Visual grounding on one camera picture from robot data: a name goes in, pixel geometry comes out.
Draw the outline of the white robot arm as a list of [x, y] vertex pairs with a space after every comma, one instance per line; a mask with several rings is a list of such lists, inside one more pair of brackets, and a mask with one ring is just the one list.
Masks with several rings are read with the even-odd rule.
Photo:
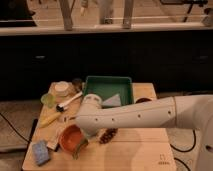
[[102, 128], [180, 128], [201, 131], [195, 171], [213, 171], [213, 95], [161, 98], [102, 109], [100, 97], [84, 97], [75, 119], [86, 137]]

